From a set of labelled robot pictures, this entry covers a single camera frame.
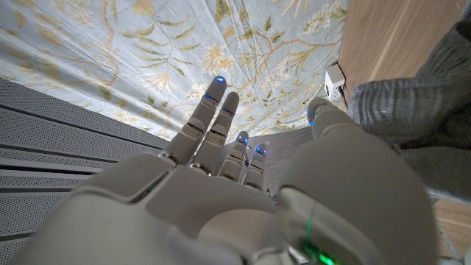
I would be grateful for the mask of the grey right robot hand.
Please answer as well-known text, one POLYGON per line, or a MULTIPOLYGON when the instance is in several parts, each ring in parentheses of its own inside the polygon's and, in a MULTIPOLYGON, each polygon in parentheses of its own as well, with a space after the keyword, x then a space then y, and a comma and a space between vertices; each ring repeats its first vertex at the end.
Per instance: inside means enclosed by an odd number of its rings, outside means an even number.
POLYGON ((431 200, 414 170, 328 100, 291 153, 274 197, 266 153, 242 182, 243 154, 216 170, 238 95, 215 77, 159 154, 129 157, 75 188, 16 264, 436 264, 431 200))

